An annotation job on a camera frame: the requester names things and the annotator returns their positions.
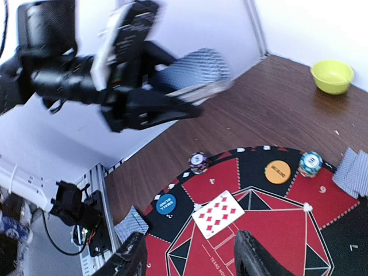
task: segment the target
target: brown wooden surface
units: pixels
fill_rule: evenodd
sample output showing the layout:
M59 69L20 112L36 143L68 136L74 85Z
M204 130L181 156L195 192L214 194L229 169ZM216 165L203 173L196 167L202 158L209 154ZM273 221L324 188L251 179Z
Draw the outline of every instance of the brown wooden surface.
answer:
M314 150L335 166L347 147L368 152L368 94L356 87L323 93L309 67L280 57L268 57L203 106L203 117L176 123L106 177L115 223L131 205L143 211L195 151L276 144Z

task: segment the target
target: blue poker chip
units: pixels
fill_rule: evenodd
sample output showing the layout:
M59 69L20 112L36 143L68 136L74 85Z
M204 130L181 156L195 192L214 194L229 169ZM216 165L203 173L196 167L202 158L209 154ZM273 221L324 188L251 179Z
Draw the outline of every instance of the blue poker chip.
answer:
M159 214L170 214L177 206L177 199L172 194L162 195L156 203Z
M316 175L322 168L322 157L314 151L308 151L300 159L300 171L306 175Z

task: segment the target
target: blue chip marker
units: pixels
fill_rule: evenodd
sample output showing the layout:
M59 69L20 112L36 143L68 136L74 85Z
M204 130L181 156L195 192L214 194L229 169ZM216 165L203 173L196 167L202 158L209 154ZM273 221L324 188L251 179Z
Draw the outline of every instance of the blue chip marker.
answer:
M177 206L177 199L172 194L164 194L156 204L159 214L170 214Z

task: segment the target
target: white cable tie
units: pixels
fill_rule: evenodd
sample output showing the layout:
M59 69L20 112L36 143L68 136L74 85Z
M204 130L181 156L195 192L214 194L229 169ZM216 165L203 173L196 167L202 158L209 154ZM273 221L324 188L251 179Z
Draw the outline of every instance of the white cable tie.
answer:
M14 166L14 170L13 170L13 172L11 173L12 175L11 175L10 180L9 180L9 189L8 189L9 194L11 194L11 193L12 193L13 179L14 179L14 176L15 176L15 174L16 174L16 170L17 170L17 168L18 168L18 164L16 164L16 165Z

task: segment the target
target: white dot marker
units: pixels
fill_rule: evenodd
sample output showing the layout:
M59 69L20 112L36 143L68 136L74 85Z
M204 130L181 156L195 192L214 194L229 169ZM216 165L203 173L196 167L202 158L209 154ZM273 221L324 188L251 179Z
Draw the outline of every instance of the white dot marker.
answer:
M310 206L309 203L304 203L303 211L305 211L305 212L311 212L312 210L313 210L313 207Z

